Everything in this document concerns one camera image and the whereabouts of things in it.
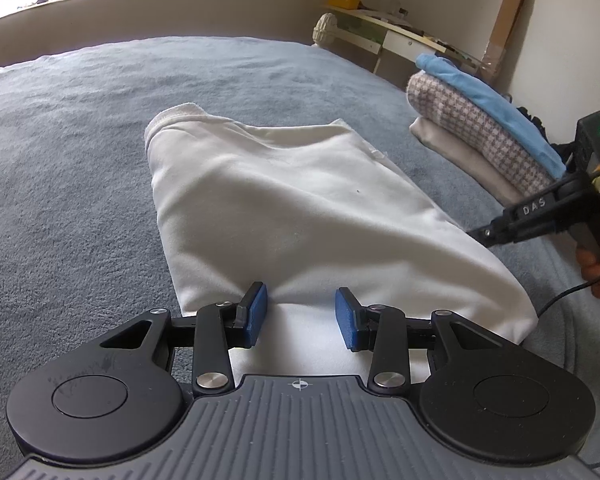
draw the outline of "desk drawer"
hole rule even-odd
[[[375,41],[368,40],[367,38],[363,38],[362,36],[358,36],[353,32],[349,32],[348,30],[343,30],[341,28],[337,28],[334,31],[334,36],[336,38],[340,38],[341,40],[348,41],[349,43],[353,43],[360,48],[364,48],[368,52],[372,52],[373,54],[377,54],[380,52],[380,43],[376,43]]]
[[[419,43],[416,40],[397,34],[392,30],[386,32],[382,48],[394,52],[398,56],[404,57],[410,61],[416,61],[420,54],[435,54],[436,51],[431,47]]]

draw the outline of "folded clothes stack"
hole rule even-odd
[[[524,115],[448,60],[421,55],[407,99],[422,116],[411,132],[474,177],[503,205],[559,179],[560,156]]]

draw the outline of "white desk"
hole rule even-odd
[[[475,74],[478,70],[479,62],[477,60],[462,56],[455,50],[437,43],[433,38],[420,36],[404,28],[397,27],[397,25],[372,18],[359,10],[347,10],[333,6],[327,6],[327,9],[333,11],[337,18],[338,15],[344,15],[355,18],[355,20],[361,20],[361,26],[358,30],[351,30],[351,28],[347,30],[341,28],[338,24],[338,28],[333,30],[332,33],[336,38],[376,54],[378,60],[376,61],[374,73],[378,71],[382,61],[383,50],[393,52],[412,62],[415,62],[420,54],[435,54],[453,60],[465,72]]]

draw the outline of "beige fabric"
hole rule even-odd
[[[486,158],[442,126],[418,117],[409,129],[422,144],[471,175],[503,206],[517,204],[524,198]]]

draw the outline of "black circular mount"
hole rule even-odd
[[[23,452],[96,464],[147,449],[183,409],[180,386],[150,355],[85,346],[24,377],[6,411]]]
[[[459,352],[423,384],[420,412],[469,456],[531,465],[578,452],[595,403],[577,377],[512,345]]]

